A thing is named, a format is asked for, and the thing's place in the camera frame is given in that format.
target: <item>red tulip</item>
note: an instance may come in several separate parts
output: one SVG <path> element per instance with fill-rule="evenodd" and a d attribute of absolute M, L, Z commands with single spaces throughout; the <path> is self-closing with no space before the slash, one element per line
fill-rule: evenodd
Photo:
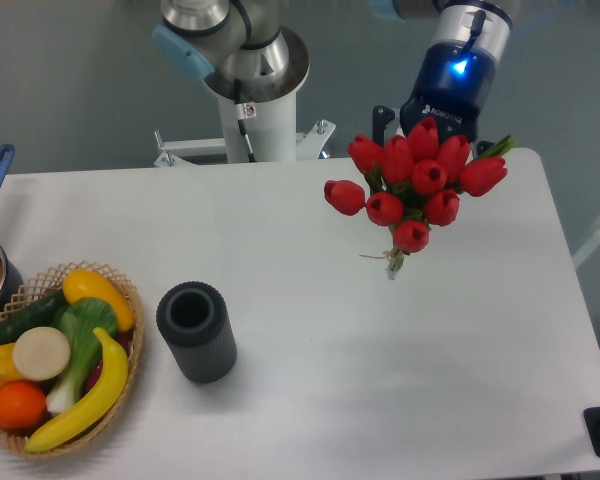
<path fill-rule="evenodd" d="M 343 215 L 355 215 L 364 207 L 364 190 L 349 180 L 329 180 L 324 184 L 324 198 Z"/>
<path fill-rule="evenodd" d="M 400 199 L 386 192 L 371 195 L 366 206 L 369 220 L 381 227 L 397 223 L 404 214 L 404 206 Z"/>
<path fill-rule="evenodd" d="M 402 222 L 393 232 L 393 244 L 405 253 L 416 253 L 429 243 L 429 229 L 417 220 Z"/>
<path fill-rule="evenodd" d="M 447 172 L 435 160 L 416 163 L 411 172 L 411 185 L 420 195 L 430 195 L 444 188 Z"/>
<path fill-rule="evenodd" d="M 382 166 L 384 149 L 365 135 L 356 135 L 355 140 L 347 147 L 347 152 L 363 175 L 373 170 L 378 162 Z"/>
<path fill-rule="evenodd" d="M 385 147 L 382 176 L 389 183 L 400 183 L 409 178 L 412 170 L 413 159 L 409 142 L 400 135 L 393 136 Z"/>
<path fill-rule="evenodd" d="M 438 128 L 433 117 L 427 117 L 413 127 L 407 135 L 407 141 L 414 162 L 436 158 L 436 153 L 438 153 Z"/>
<path fill-rule="evenodd" d="M 451 188 L 434 194 L 424 204 L 422 213 L 433 225 L 445 227 L 456 219 L 460 208 L 460 197 Z"/>
<path fill-rule="evenodd" d="M 470 162 L 460 172 L 460 186 L 472 197 L 481 197 L 507 175 L 504 158 L 489 157 Z"/>
<path fill-rule="evenodd" d="M 447 172 L 447 182 L 454 183 L 458 180 L 460 171 L 467 163 L 471 146 L 464 135 L 454 135 L 447 139 L 436 156 L 436 161 Z"/>

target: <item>blue light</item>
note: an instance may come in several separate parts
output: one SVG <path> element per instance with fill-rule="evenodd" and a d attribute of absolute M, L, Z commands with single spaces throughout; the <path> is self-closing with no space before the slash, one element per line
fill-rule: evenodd
<path fill-rule="evenodd" d="M 453 64 L 453 69 L 456 71 L 457 74 L 459 75 L 464 75 L 464 72 L 467 68 L 467 61 L 466 60 L 462 60 L 458 63 L 454 63 Z"/>

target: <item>white table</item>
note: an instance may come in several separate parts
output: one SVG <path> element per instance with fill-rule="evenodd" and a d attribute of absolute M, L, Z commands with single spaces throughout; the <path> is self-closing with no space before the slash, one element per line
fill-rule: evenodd
<path fill-rule="evenodd" d="M 463 196 L 389 281 L 348 160 L 12 175 L 0 242 L 23 275 L 110 263 L 145 302 L 132 398 L 81 453 L 0 452 L 0 478 L 482 479 L 600 470 L 582 411 L 600 353 L 538 156 Z M 189 383 L 155 326 L 174 285 L 224 296 L 238 361 Z"/>

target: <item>yellow banana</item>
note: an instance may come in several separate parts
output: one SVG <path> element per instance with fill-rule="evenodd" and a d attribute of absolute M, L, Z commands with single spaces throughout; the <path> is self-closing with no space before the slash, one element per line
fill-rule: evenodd
<path fill-rule="evenodd" d="M 124 348 L 105 329 L 93 333 L 102 345 L 102 374 L 95 386 L 71 409 L 52 418 L 35 431 L 25 445 L 27 452 L 45 452 L 84 432 L 102 418 L 120 397 L 129 376 Z"/>

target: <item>black cylindrical vase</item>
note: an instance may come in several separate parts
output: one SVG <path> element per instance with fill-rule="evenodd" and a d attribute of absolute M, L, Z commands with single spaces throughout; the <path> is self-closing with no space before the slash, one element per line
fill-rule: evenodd
<path fill-rule="evenodd" d="M 182 373 L 196 383 L 224 377 L 233 367 L 236 342 L 220 293 L 202 282 L 169 290 L 158 305 L 158 330 Z"/>

